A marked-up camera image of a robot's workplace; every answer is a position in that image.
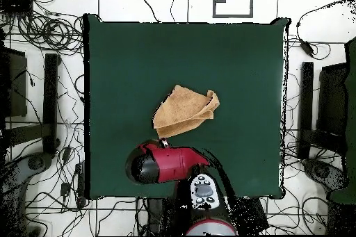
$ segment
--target control buttons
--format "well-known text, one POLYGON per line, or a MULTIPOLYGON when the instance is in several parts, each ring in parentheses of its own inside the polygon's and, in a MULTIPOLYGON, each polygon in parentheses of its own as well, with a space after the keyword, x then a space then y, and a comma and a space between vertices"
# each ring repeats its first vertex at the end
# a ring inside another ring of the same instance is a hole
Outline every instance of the control buttons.
POLYGON ((195 188, 195 195, 197 195, 197 197, 212 196, 212 194, 213 189, 211 189, 211 187, 208 185, 200 184, 198 187, 195 188))

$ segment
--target floor tile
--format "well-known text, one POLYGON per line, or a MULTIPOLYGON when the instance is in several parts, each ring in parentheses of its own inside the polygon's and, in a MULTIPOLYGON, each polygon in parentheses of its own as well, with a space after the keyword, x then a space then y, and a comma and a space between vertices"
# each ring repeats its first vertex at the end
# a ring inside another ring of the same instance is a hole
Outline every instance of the floor tile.
MULTIPOLYGON (((213 0, 147 0, 161 22, 258 22, 270 23, 277 12, 276 0, 254 0, 254 17, 213 18, 213 0)), ((104 21, 155 22, 152 11, 143 0, 100 0, 100 17, 104 21)))
MULTIPOLYGON (((290 17, 290 33, 306 12, 338 0, 279 0, 278 16, 290 17)), ((299 34, 306 41, 347 42, 356 34, 355 15, 347 4, 335 4, 304 16, 299 34)))

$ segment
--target green table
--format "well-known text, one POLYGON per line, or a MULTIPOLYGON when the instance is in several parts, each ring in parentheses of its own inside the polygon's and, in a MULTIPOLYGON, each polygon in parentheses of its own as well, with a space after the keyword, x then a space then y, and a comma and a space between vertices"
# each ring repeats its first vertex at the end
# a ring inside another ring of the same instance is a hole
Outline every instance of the green table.
POLYGON ((106 23, 85 15, 90 197, 172 195, 173 182, 130 182, 124 164, 134 147, 158 138, 152 116, 176 84, 204 95, 213 90, 220 106, 213 120, 168 142, 212 152, 237 195, 278 195, 283 36, 288 22, 106 23))

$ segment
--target tan towel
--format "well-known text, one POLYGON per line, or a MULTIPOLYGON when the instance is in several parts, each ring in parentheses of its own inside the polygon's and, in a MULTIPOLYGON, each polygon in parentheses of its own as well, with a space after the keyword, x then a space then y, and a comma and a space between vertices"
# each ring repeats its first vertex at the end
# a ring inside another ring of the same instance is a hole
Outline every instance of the tan towel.
POLYGON ((153 117, 153 127, 159 138, 168 138, 195 129, 206 119, 213 119, 219 106, 213 91, 201 95, 176 85, 161 103, 153 117))

